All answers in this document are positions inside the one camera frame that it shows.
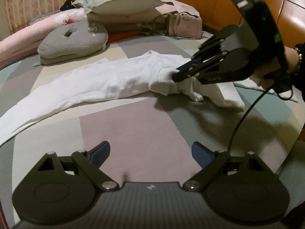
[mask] handbag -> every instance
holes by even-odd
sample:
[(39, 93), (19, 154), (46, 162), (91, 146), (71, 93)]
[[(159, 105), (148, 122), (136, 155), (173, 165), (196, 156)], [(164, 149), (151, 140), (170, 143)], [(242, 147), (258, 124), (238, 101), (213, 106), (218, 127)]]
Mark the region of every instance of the handbag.
[[(156, 29), (156, 20), (161, 16), (166, 16), (164, 20), (165, 30)], [(152, 22), (152, 29), (157, 34), (175, 38), (201, 39), (202, 19), (188, 12), (179, 13), (178, 11), (173, 11), (156, 17)]]

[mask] white logo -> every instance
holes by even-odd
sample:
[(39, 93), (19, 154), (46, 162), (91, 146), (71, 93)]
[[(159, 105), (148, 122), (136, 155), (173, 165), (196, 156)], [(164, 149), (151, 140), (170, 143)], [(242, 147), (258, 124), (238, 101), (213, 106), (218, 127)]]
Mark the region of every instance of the white logo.
[(150, 189), (150, 190), (153, 190), (155, 187), (156, 187), (156, 186), (155, 186), (155, 185), (152, 185), (152, 184), (149, 185), (149, 186), (147, 186), (147, 188)]

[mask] metal screw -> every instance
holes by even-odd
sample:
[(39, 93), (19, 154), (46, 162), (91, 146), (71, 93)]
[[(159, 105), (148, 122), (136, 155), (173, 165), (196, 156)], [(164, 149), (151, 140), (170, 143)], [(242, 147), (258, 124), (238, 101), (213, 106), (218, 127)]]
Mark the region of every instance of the metal screw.
[(197, 181), (187, 181), (185, 186), (190, 189), (197, 189), (201, 186), (201, 184)]
[(107, 182), (103, 182), (102, 187), (104, 189), (114, 189), (116, 188), (116, 183), (113, 181), (107, 181)]

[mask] person's hand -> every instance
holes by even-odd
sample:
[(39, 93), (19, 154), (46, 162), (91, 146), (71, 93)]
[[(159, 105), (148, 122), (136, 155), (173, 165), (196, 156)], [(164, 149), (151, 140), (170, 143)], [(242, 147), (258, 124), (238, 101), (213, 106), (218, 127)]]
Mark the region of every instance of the person's hand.
[[(285, 46), (285, 56), (289, 67), (287, 72), (291, 74), (297, 70), (299, 63), (299, 55), (297, 51), (294, 50), (293, 48), (288, 48)], [(258, 67), (253, 73), (253, 76), (255, 78), (260, 78), (260, 82), (258, 83), (258, 86), (261, 86), (263, 89), (267, 89), (272, 84), (274, 84), (272, 79), (265, 79), (263, 78), (263, 76), (278, 70), (280, 67), (281, 66), (277, 58), (274, 58), (271, 62)]]

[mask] wooden headboard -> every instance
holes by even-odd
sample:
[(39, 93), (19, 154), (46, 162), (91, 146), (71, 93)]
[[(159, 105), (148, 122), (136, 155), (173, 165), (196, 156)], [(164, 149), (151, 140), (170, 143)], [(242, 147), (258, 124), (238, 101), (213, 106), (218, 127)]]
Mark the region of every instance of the wooden headboard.
[[(231, 0), (178, 0), (199, 11), (205, 26), (214, 30), (241, 24), (243, 18)], [(284, 44), (305, 42), (305, 0), (265, 0), (277, 22)]]

